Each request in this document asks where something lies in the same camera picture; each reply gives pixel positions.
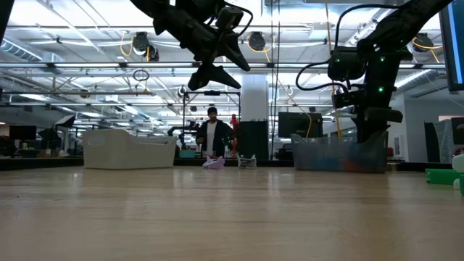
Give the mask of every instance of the white bin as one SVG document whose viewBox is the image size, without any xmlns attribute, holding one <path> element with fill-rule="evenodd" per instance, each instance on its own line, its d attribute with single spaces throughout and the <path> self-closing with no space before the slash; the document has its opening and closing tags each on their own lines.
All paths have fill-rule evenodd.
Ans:
<svg viewBox="0 0 464 261">
<path fill-rule="evenodd" d="M 176 137 L 135 137 L 125 130 L 86 131 L 84 165 L 105 170 L 173 167 L 176 141 Z"/>
</svg>

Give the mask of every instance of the table surface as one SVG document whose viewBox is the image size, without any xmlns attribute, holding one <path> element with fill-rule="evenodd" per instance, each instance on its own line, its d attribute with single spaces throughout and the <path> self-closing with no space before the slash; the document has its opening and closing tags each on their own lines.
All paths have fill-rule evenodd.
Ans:
<svg viewBox="0 0 464 261">
<path fill-rule="evenodd" d="M 464 203 L 420 173 L 0 173 L 0 260 L 463 260 Z"/>
</svg>

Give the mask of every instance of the black cap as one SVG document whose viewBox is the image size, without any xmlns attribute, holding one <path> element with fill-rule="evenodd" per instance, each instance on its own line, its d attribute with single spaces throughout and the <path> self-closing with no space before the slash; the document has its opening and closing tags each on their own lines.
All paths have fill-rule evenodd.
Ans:
<svg viewBox="0 0 464 261">
<path fill-rule="evenodd" d="M 208 109 L 208 115 L 211 113 L 211 112 L 216 112 L 216 114 L 218 113 L 218 109 L 214 108 L 214 107 L 210 107 Z"/>
</svg>

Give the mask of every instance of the dark jacket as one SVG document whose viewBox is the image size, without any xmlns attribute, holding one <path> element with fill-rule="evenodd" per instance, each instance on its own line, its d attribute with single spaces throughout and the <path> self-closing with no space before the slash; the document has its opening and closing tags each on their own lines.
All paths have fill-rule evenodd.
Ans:
<svg viewBox="0 0 464 261">
<path fill-rule="evenodd" d="M 202 144 L 202 150 L 207 151 L 207 144 L 208 144 L 208 123 L 207 120 L 205 123 L 202 124 L 200 127 L 198 134 L 196 135 L 196 139 L 204 138 Z M 215 142 L 213 144 L 212 150 L 216 152 L 216 157 L 223 156 L 225 154 L 225 144 L 223 142 L 224 139 L 232 139 L 233 138 L 233 130 L 229 125 L 225 124 L 222 120 L 217 120 L 216 130 L 215 130 Z"/>
</svg>

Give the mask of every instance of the white shirt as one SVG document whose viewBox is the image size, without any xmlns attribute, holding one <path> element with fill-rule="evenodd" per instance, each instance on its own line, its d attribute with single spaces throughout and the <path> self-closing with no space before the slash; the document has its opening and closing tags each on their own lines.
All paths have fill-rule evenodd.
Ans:
<svg viewBox="0 0 464 261">
<path fill-rule="evenodd" d="M 218 124 L 217 121 L 215 121 L 214 123 L 211 123 L 211 122 L 208 123 L 208 131 L 207 131 L 207 137 L 206 137 L 206 141 L 207 141 L 206 154 L 210 156 L 215 156 L 212 154 L 212 149 L 213 149 L 213 144 L 215 143 L 215 132 L 216 132 L 217 124 Z"/>
</svg>

